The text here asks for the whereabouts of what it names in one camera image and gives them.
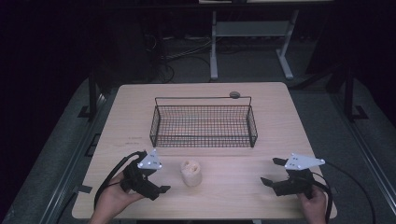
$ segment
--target table top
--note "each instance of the table top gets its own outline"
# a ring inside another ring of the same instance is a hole
[[[295,195],[277,197],[260,179],[287,179],[285,168],[274,165],[272,158],[288,159],[292,152],[314,156],[289,91],[283,83],[121,86],[83,182],[84,186],[92,187],[92,191],[78,195],[73,217],[91,217],[96,191],[123,157],[135,151],[150,152],[153,149],[149,132],[155,97],[222,97],[229,96],[231,91],[252,97],[251,105],[259,136],[255,146],[156,147],[163,168],[148,180],[157,186],[168,185],[171,188],[155,201],[143,199],[131,204],[118,218],[303,217]],[[185,160],[195,160],[201,164],[203,181],[197,187],[187,187],[181,178],[180,164]],[[311,170],[321,174],[319,167]],[[331,217],[335,216],[336,209],[333,206]]]

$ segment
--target human hand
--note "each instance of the human hand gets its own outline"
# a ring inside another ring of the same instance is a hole
[[[100,195],[95,211],[91,216],[90,224],[108,223],[113,217],[121,213],[129,204],[144,198],[141,194],[129,194],[129,192],[123,191],[120,184],[116,184],[122,179],[123,173],[120,172],[110,180],[109,185],[115,185],[105,188]]]
[[[309,224],[325,224],[326,195],[322,189],[312,186],[312,199],[307,199],[303,193],[297,194],[303,207],[303,213]]]

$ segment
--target wire basket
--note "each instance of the wire basket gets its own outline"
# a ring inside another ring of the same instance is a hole
[[[150,140],[154,147],[254,147],[257,129],[248,105],[158,105],[159,99],[208,100],[231,97],[157,97]]]

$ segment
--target dark floor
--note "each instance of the dark floor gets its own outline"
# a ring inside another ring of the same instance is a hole
[[[189,47],[189,44],[173,40],[168,40],[167,45],[170,55]],[[279,43],[275,41],[264,42],[254,50],[220,54],[219,79],[216,81],[278,81],[294,86],[310,77],[304,71],[314,46],[313,42],[291,43],[288,60],[295,75],[294,80],[283,77],[275,53]],[[168,65],[175,72],[171,80],[169,78],[172,74],[169,74],[169,70],[165,71],[164,67],[160,67],[162,72],[151,83],[167,80],[173,83],[208,82],[208,53],[190,56],[193,57],[169,62]],[[343,91],[336,94],[325,91],[328,78],[325,77],[304,90],[290,91],[311,146],[318,158],[336,164],[364,186],[373,201],[376,223],[396,223],[393,198],[387,194],[388,192],[392,196],[392,186],[396,186],[396,130],[376,106],[370,92],[357,80],[354,105],[362,106],[368,119],[356,120],[354,123],[348,121],[342,112]],[[59,223],[86,223],[87,220],[77,220],[71,216],[76,199],[72,197],[73,189],[83,181],[91,160],[84,156],[85,152],[95,134],[102,131],[116,94],[117,87],[100,98],[98,114],[92,122],[88,122],[88,119],[78,118],[80,109],[89,103],[88,81],[81,84],[60,117],[3,223],[55,223],[58,218]],[[383,173],[373,168],[376,166],[370,161],[370,156],[369,159],[365,156],[367,150],[375,156]],[[338,216],[331,223],[372,223],[368,201],[358,185],[331,166],[324,165],[321,170],[333,188],[334,203],[338,210]],[[112,223],[126,224],[135,221],[114,220]],[[263,223],[305,222],[264,220]]]

